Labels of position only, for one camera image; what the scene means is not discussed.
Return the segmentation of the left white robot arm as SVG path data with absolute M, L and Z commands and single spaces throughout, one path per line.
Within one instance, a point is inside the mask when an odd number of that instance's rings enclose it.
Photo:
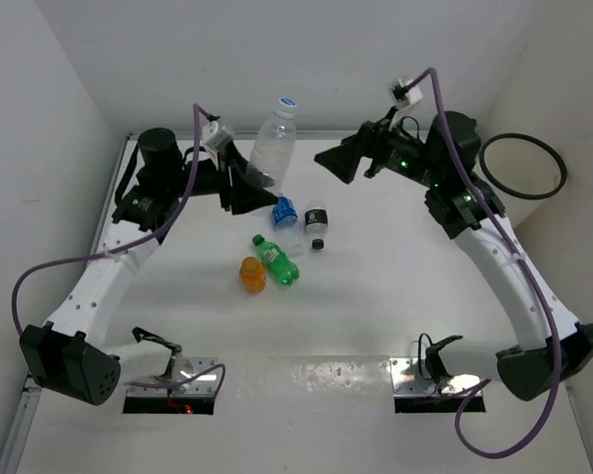
M 163 243 L 189 197 L 217 195 L 234 215 L 278 200 L 245 181 L 248 163 L 217 119 L 203 127 L 189 151 L 191 161 L 167 128 L 138 137 L 99 252 L 88 256 L 83 275 L 43 325 L 29 325 L 21 333 L 19 345 L 39 387 L 99 406 L 121 384 L 175 391 L 197 380 L 176 374 L 179 345 L 139 327 L 132 330 L 132 344 L 104 345 L 132 279 Z

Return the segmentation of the clear plastic bottle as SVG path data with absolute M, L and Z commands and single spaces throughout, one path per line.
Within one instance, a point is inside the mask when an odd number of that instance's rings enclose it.
M 297 103 L 281 97 L 258 130 L 244 177 L 274 195 L 281 192 L 297 140 Z

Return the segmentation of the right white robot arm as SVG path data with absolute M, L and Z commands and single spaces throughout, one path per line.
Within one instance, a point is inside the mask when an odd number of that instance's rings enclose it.
M 476 121 L 446 112 L 425 140 L 391 129 L 391 118 L 366 121 L 339 145 L 315 155 L 343 183 L 362 159 L 365 175 L 383 169 L 426 187 L 425 204 L 448 237 L 471 259 L 512 325 L 516 345 L 499 350 L 454 335 L 431 344 L 419 372 L 433 384 L 461 374 L 501 382 L 531 401 L 579 373 L 593 358 L 593 323 L 583 324 L 555 296 L 518 243 L 505 207 L 473 171 L 481 140 Z

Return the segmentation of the blue-label plastic bottle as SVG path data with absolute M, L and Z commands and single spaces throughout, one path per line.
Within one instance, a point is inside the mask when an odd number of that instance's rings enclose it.
M 304 252 L 302 229 L 293 202 L 280 196 L 272 208 L 272 222 L 278 244 L 290 257 L 300 256 Z

